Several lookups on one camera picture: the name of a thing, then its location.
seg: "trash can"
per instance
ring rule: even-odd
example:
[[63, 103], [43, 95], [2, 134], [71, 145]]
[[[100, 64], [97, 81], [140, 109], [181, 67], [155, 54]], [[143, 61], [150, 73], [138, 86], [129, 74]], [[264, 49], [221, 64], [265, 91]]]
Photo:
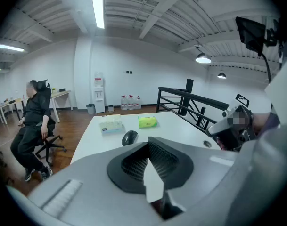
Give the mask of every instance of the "trash can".
[[113, 105], [109, 105], [107, 107], [107, 109], [109, 110], [109, 112], [113, 113], [114, 112], [114, 106]]
[[87, 110], [90, 115], [95, 114], [95, 105], [94, 104], [87, 104]]

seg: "pants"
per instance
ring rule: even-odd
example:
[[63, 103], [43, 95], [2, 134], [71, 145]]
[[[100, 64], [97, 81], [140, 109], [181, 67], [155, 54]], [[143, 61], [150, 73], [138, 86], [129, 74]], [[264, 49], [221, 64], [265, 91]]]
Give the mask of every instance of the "pants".
[[44, 167], [43, 163], [33, 154], [40, 136], [41, 127], [25, 126], [19, 130], [10, 147], [17, 161], [29, 170], [40, 171]]

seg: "white ceiling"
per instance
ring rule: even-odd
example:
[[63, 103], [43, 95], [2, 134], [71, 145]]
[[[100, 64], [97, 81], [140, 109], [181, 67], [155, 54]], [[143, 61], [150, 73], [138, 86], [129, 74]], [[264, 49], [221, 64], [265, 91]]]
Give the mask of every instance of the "white ceiling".
[[[94, 32], [91, 0], [20, 0], [0, 29], [0, 42], [31, 51], [33, 44], [63, 31], [80, 28]], [[273, 28], [278, 18], [269, 0], [104, 0], [105, 29], [138, 31], [138, 39], [155, 36], [174, 44], [176, 51], [194, 60], [200, 52], [213, 66], [232, 66], [266, 72], [265, 63], [239, 40], [236, 16]], [[201, 44], [197, 50], [194, 45]], [[278, 48], [264, 48], [271, 69], [278, 67]], [[8, 67], [21, 54], [0, 50], [0, 63]]]

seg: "black outfit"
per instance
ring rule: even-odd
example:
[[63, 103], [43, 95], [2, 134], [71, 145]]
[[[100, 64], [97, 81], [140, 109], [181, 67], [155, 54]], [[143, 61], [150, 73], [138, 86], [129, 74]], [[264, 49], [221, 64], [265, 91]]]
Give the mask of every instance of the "black outfit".
[[[10, 147], [17, 161], [29, 170], [40, 171], [44, 168], [43, 163], [33, 154], [37, 141], [41, 136], [41, 124], [39, 126], [37, 124], [43, 120], [44, 115], [50, 118], [49, 104], [43, 95], [36, 93], [27, 100], [23, 113], [25, 126], [19, 130]], [[48, 124], [54, 124], [54, 121], [51, 119]]]

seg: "hand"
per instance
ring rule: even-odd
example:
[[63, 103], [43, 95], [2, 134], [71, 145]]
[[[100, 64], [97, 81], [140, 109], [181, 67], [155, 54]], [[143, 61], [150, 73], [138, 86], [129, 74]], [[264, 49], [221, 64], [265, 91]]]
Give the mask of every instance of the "hand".
[[23, 120], [23, 119], [19, 120], [19, 124], [18, 124], [18, 126], [19, 126], [19, 127], [24, 127], [24, 126], [25, 126], [25, 125], [24, 125], [24, 120]]
[[45, 140], [48, 137], [48, 128], [47, 126], [41, 126], [41, 138]]
[[226, 150], [224, 144], [220, 141], [219, 138], [217, 138], [217, 144], [219, 145], [219, 147], [221, 148], [221, 150]]

